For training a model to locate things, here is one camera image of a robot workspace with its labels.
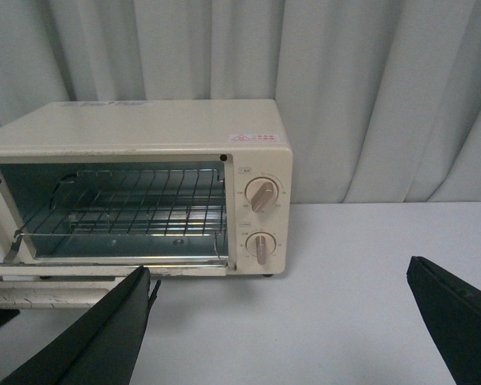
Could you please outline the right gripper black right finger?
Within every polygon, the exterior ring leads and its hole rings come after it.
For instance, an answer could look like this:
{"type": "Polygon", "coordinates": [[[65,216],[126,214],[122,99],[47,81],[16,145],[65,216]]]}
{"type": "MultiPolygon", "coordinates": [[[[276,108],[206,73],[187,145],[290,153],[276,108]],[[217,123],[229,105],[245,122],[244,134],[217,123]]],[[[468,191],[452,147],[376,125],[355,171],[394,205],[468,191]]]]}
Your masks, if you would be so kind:
{"type": "Polygon", "coordinates": [[[424,257],[406,272],[422,319],[457,384],[481,384],[481,290],[424,257]]]}

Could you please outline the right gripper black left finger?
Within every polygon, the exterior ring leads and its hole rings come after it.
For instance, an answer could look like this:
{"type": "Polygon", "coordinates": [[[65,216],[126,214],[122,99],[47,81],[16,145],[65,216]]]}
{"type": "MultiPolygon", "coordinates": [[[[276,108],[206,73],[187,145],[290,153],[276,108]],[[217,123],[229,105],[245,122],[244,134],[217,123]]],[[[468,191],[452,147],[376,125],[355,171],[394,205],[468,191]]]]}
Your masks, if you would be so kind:
{"type": "Polygon", "coordinates": [[[129,384],[161,281],[140,266],[1,384],[129,384]]]}

